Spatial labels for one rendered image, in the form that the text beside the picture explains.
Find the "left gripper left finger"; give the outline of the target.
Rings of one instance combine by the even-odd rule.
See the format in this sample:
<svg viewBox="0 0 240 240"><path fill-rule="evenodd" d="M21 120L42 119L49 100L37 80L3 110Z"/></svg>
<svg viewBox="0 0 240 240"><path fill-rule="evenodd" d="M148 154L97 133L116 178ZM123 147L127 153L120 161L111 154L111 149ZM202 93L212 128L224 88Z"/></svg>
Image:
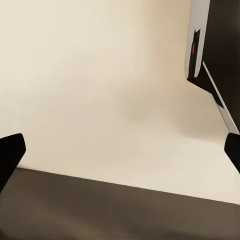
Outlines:
<svg viewBox="0 0 240 240"><path fill-rule="evenodd" d="M0 193L25 153L26 144L22 133L0 138Z"/></svg>

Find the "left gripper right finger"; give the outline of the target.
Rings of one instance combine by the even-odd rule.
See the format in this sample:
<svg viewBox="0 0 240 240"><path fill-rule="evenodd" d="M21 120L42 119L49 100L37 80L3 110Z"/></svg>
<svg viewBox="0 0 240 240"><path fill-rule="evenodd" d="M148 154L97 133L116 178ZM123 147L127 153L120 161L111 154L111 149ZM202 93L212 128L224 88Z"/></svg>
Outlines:
<svg viewBox="0 0 240 240"><path fill-rule="evenodd" d="M228 133L224 151L240 172L240 135L235 133Z"/></svg>

